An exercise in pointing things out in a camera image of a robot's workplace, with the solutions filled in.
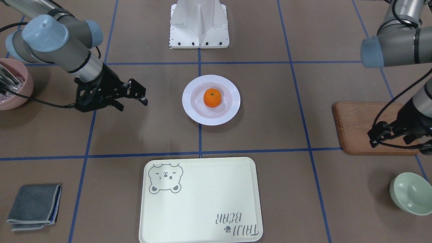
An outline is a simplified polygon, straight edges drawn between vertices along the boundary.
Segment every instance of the folded gray towel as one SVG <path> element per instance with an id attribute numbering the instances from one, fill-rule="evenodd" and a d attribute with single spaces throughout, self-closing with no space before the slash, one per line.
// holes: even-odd
<path id="1" fill-rule="evenodd" d="M 54 224 L 60 203 L 61 185 L 24 185 L 15 198 L 7 222 L 12 231 L 36 230 Z"/>

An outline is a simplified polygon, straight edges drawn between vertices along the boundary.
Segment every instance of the pink basket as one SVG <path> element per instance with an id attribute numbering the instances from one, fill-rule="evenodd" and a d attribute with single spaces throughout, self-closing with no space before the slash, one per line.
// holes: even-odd
<path id="1" fill-rule="evenodd" d="M 22 77 L 24 79 L 24 85 L 18 91 L 18 94 L 22 94 L 25 96 L 31 96 L 33 93 L 33 79 L 27 68 L 21 62 L 14 59 L 0 59 L 0 64 L 2 64 L 12 75 L 16 77 Z M 21 98 L 18 96 L 13 96 L 8 100 L 0 103 L 0 110 L 10 110 L 16 108 L 27 101 L 25 98 Z"/>

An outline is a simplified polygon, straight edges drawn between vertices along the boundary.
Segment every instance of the bear drawing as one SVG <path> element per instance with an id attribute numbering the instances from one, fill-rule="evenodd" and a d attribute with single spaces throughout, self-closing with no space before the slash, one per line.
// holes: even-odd
<path id="1" fill-rule="evenodd" d="M 181 189 L 180 177 L 183 175 L 183 169 L 177 164 L 153 165 L 149 170 L 150 187 L 149 191 L 156 194 L 159 191 L 171 190 L 177 193 Z"/>

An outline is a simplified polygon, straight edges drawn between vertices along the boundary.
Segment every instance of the wooden board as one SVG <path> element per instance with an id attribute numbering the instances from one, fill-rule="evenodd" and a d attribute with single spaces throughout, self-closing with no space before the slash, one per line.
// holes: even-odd
<path id="1" fill-rule="evenodd" d="M 367 132 L 371 129 L 372 123 L 379 111 L 386 103 L 370 102 L 337 102 L 333 104 L 333 117 L 339 143 L 342 149 L 351 154 L 399 154 L 414 155 L 419 150 L 408 150 L 378 145 L 372 148 L 369 143 Z M 396 119 L 397 112 L 402 104 L 391 104 L 378 119 L 391 123 Z M 386 141 L 389 144 L 406 146 L 402 137 Z"/>

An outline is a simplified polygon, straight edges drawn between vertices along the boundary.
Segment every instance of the pale green bowl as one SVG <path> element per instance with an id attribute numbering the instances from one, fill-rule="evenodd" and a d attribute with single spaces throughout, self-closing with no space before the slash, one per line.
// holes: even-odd
<path id="1" fill-rule="evenodd" d="M 405 212 L 428 215 L 432 212 L 432 186 L 423 177 L 405 172 L 390 184 L 390 196 Z"/>

